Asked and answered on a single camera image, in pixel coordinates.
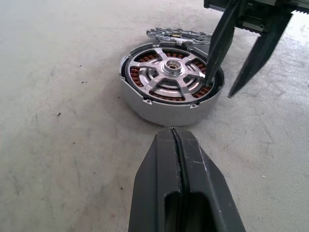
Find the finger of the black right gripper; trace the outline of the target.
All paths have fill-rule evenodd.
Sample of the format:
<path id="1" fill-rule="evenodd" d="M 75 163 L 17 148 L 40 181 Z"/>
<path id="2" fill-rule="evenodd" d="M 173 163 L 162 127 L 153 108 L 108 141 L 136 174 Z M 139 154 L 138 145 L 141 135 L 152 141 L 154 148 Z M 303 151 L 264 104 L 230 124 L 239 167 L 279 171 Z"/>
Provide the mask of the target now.
<path id="1" fill-rule="evenodd" d="M 225 58 L 234 36 L 235 25 L 238 21 L 239 11 L 243 1 L 229 1 L 215 31 L 211 37 L 209 55 L 207 58 L 205 83 L 216 75 L 223 59 Z"/>
<path id="2" fill-rule="evenodd" d="M 228 96 L 238 93 L 267 63 L 276 48 L 282 34 L 292 17 L 291 12 L 284 12 L 275 17 L 268 32 L 261 34 L 256 40 L 243 67 L 241 68 Z"/>

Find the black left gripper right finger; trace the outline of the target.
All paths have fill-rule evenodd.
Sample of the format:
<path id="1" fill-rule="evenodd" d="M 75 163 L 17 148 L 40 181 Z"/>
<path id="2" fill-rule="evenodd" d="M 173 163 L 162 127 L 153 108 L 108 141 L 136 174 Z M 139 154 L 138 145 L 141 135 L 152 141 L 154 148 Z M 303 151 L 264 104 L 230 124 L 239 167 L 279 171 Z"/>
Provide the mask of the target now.
<path id="1" fill-rule="evenodd" d="M 172 129 L 182 174 L 181 232 L 245 231 L 230 189 L 219 168 L 197 138 L 180 128 Z"/>

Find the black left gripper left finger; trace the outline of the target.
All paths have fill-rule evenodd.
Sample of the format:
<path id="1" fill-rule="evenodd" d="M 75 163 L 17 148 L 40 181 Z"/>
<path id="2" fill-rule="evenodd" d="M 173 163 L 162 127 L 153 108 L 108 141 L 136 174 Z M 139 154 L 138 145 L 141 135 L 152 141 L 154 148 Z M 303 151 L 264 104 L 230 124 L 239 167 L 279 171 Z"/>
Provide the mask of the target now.
<path id="1" fill-rule="evenodd" d="M 169 128 L 158 132 L 134 180 L 129 232 L 164 232 L 166 197 L 179 192 L 175 138 Z"/>

